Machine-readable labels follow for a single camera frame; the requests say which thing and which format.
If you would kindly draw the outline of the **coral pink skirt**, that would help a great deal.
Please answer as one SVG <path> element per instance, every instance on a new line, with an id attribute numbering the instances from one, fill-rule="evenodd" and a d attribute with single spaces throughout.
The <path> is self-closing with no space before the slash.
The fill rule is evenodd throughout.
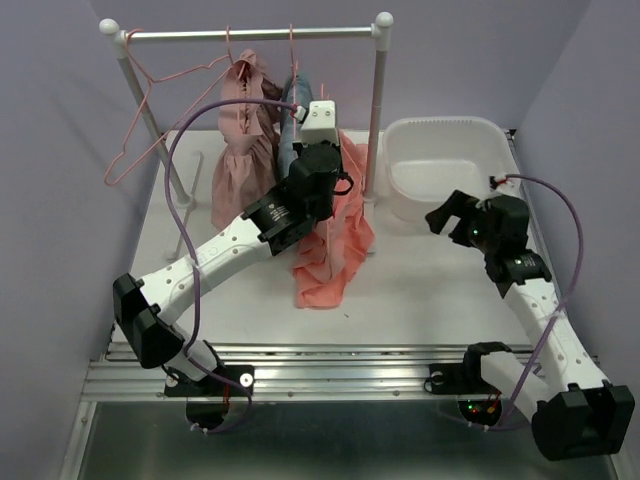
<path id="1" fill-rule="evenodd" d="M 334 198 L 332 216 L 299 243 L 292 274 L 295 305 L 302 309 L 338 307 L 375 240 L 364 214 L 367 146 L 354 143 L 345 133 L 340 140 L 343 168 L 354 185 L 347 195 Z"/>

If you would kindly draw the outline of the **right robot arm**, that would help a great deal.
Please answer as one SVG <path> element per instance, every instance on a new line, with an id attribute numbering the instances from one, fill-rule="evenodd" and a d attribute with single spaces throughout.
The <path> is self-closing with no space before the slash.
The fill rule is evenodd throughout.
<path id="1" fill-rule="evenodd" d="M 573 330 L 549 268 L 528 246 L 526 202 L 504 194 L 480 200 L 456 190 L 425 220 L 439 234 L 452 217 L 458 222 L 450 239 L 483 254 L 487 276 L 523 327 L 543 374 L 534 374 L 506 344 L 479 342 L 459 363 L 430 365 L 425 383 L 431 393 L 497 390 L 529 421 L 538 450 L 550 461 L 618 453 L 634 397 L 610 382 Z"/>

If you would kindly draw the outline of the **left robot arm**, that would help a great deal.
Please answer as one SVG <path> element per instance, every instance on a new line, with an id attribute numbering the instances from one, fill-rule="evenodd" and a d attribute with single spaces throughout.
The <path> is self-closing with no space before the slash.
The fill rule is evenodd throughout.
<path id="1" fill-rule="evenodd" d="M 294 149 L 288 176 L 210 240 L 153 273 L 114 281 L 115 321 L 142 368 L 169 367 L 202 394 L 221 386 L 217 355 L 181 329 L 179 318 L 218 285 L 309 236 L 332 215 L 337 183 L 351 179 L 339 143 L 297 142 Z"/>

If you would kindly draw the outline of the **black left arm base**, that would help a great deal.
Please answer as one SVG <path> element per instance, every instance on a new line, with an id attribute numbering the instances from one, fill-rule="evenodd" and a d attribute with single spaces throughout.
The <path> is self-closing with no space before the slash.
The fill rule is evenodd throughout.
<path id="1" fill-rule="evenodd" d="M 241 425 L 252 405 L 253 365 L 218 367 L 216 378 L 206 375 L 195 382 L 178 370 L 162 367 L 166 374 L 164 396 L 185 399 L 185 416 L 192 431 L 220 434 Z"/>

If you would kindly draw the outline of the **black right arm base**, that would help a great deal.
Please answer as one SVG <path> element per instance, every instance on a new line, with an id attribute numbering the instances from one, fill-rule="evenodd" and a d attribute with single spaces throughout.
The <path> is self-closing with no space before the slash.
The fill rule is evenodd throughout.
<path id="1" fill-rule="evenodd" d="M 502 394 L 484 380 L 468 374 L 464 364 L 430 363 L 424 380 L 425 391 L 436 396 L 457 398 L 462 419 L 472 425 L 495 427 L 502 416 Z"/>

